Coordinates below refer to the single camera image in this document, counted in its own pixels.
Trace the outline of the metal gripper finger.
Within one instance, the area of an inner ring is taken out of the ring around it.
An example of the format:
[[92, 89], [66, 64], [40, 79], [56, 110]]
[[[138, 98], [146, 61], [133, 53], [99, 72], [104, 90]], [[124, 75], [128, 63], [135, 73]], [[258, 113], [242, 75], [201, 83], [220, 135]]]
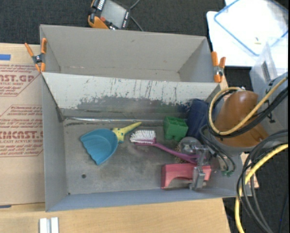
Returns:
[[192, 182], [189, 184], [189, 189], [193, 191], [202, 189], [205, 176], [206, 174], [201, 167], [198, 166], [194, 167]]
[[208, 162], [209, 158], [209, 148], [205, 145], [197, 147], [195, 153], [198, 155], [197, 163], [199, 166], [203, 166]]

